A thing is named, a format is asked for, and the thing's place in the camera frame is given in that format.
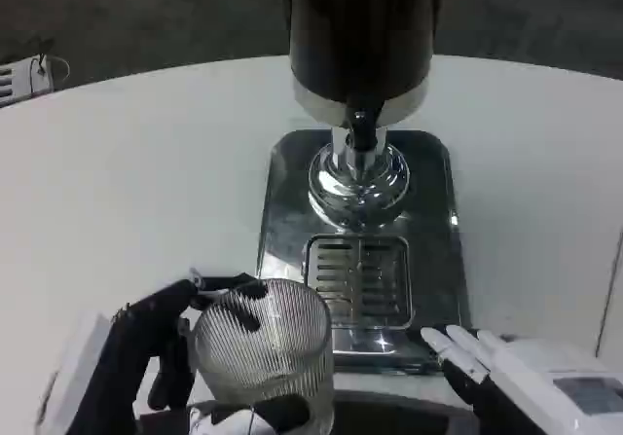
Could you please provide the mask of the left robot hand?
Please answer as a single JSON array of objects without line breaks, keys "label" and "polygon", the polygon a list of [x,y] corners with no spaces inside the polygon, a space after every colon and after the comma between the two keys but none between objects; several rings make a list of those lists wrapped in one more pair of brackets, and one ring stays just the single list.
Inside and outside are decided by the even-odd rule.
[{"label": "left robot hand", "polygon": [[148,364],[154,357],[160,369],[148,397],[153,410],[186,413],[190,434],[293,434],[312,420],[305,398],[296,393],[254,404],[216,403],[207,413],[188,408],[195,382],[188,350],[187,308],[212,305],[243,330],[257,333],[258,317],[238,305],[225,305],[221,291],[244,298],[266,297],[265,282],[247,274],[205,276],[193,271],[112,317],[95,316],[83,335],[67,348],[51,376],[40,403],[36,434],[138,434],[142,428],[133,405]]}]

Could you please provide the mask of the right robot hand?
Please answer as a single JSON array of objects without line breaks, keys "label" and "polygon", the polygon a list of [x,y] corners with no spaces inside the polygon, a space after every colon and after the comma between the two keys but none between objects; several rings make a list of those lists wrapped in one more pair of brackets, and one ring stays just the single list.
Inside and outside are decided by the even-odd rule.
[{"label": "right robot hand", "polygon": [[483,434],[622,431],[622,376],[582,350],[458,325],[424,327],[421,338]]}]

